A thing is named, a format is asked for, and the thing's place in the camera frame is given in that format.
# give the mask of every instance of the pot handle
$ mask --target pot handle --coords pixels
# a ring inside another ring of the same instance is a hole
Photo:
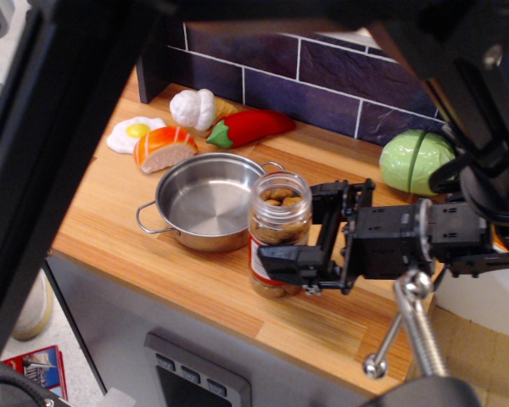
[[[168,227],[166,229],[159,229],[158,231],[152,231],[150,229],[148,229],[147,227],[145,227],[142,222],[139,220],[139,213],[142,211],[142,209],[145,209],[147,208],[148,206],[151,206],[152,204],[156,204],[156,201],[151,201],[149,203],[146,203],[142,206],[140,206],[138,209],[137,209],[137,212],[136,212],[136,220],[137,220],[137,224],[139,225],[139,227],[141,227],[144,231],[146,231],[147,233],[151,233],[151,234],[154,234],[154,233],[162,233],[164,231],[174,231],[175,228],[174,227]]]
[[[275,161],[268,161],[267,163],[260,164],[260,167],[263,167],[264,165],[275,165],[277,168],[280,168],[281,170],[286,171],[285,167],[283,167],[282,165],[276,163]]]

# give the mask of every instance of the shoe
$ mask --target shoe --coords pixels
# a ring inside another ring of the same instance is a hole
[[[40,270],[11,336],[18,341],[36,337],[47,326],[52,313],[53,289],[43,270]]]

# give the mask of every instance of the glass jar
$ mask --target glass jar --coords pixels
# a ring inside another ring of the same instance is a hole
[[[259,178],[249,206],[249,265],[253,289],[266,298],[295,295],[301,287],[272,280],[258,257],[264,245],[307,244],[311,227],[311,190],[296,174],[279,171]]]

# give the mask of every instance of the jar label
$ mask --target jar label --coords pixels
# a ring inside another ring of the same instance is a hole
[[[277,282],[275,280],[272,280],[270,278],[270,275],[264,268],[264,265],[262,264],[262,261],[260,260],[260,257],[258,257],[258,248],[260,246],[267,246],[267,244],[264,244],[262,242],[259,242],[256,240],[256,238],[249,234],[250,242],[249,242],[249,264],[251,266],[251,270],[253,271],[254,275],[260,278],[263,282],[266,284],[273,284],[276,286],[282,286],[285,283],[284,282]],[[304,238],[302,238],[299,242],[296,244],[304,245],[307,244],[309,240],[309,236],[305,235]]]

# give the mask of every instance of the black cable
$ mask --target black cable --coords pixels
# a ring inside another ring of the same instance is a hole
[[[460,191],[460,182],[455,177],[470,163],[468,155],[460,155],[439,167],[429,178],[430,189],[435,193]]]
[[[10,376],[4,376],[0,375],[0,384],[7,384],[9,386],[14,386],[16,388],[19,388],[26,394],[30,396],[32,400],[36,403],[38,407],[46,407],[45,405],[45,399],[43,396],[37,393],[36,390],[34,390],[31,386],[26,384],[25,382],[22,382],[20,379],[17,379],[15,377]]]

